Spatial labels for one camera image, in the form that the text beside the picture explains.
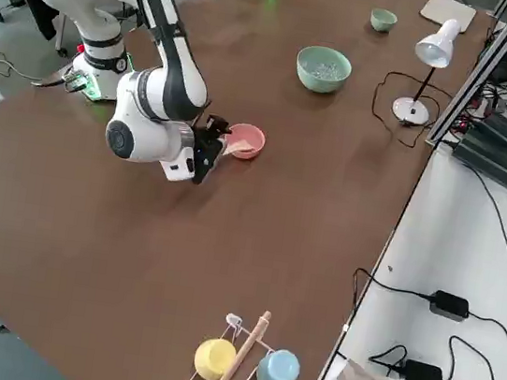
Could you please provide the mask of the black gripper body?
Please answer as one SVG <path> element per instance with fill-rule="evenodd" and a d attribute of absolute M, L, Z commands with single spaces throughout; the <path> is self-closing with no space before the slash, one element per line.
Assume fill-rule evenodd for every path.
<path fill-rule="evenodd" d="M 195 132 L 194 159 L 197 168 L 210 169 L 223 150 L 224 139 L 221 132 L 197 126 Z"/>

